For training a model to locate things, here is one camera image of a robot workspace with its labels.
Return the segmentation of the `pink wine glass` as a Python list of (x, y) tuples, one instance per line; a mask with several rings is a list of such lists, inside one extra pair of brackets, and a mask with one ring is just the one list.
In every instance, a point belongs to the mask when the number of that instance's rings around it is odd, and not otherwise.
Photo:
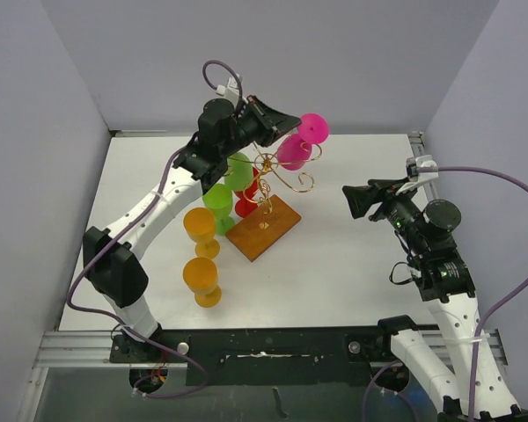
[(288, 171), (301, 169), (312, 155), (314, 145), (320, 145), (330, 135), (326, 119), (320, 114), (306, 113), (296, 132), (289, 135), (277, 150), (279, 164)]

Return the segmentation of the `red wine glass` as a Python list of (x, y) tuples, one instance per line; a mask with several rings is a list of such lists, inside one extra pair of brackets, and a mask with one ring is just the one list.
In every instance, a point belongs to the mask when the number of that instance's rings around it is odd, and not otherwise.
[(238, 201), (235, 205), (235, 212), (240, 218), (246, 218), (258, 207), (258, 204), (253, 201), (257, 190), (258, 182), (255, 179), (244, 191), (235, 192), (235, 195), (238, 197)]

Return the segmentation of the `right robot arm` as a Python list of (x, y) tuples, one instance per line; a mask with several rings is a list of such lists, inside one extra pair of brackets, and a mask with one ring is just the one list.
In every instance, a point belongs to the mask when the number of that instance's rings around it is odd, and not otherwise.
[(473, 279), (458, 253), (452, 232), (459, 209), (433, 199), (425, 208), (413, 201), (416, 187), (406, 179), (371, 179), (365, 186), (344, 186), (350, 213), (358, 219), (372, 206), (372, 222), (388, 221), (407, 254), (411, 281), (444, 338), (450, 363), (428, 346), (409, 316), (382, 319), (374, 338), (377, 354), (399, 359), (421, 384), (440, 421), (528, 421), (511, 394), (491, 351), (481, 321)]

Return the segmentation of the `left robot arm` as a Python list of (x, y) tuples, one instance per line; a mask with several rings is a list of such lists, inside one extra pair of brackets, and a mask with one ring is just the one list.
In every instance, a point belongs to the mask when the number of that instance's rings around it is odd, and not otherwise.
[(268, 147), (300, 124), (297, 116), (278, 112), (255, 96), (238, 105), (210, 100), (196, 132), (171, 155), (158, 184), (119, 220), (84, 233), (84, 277), (110, 304), (108, 315), (132, 338), (129, 348), (138, 359), (154, 360), (162, 347), (155, 334), (160, 324), (144, 297), (149, 278), (140, 260), (147, 248), (227, 172), (230, 156), (253, 142)]

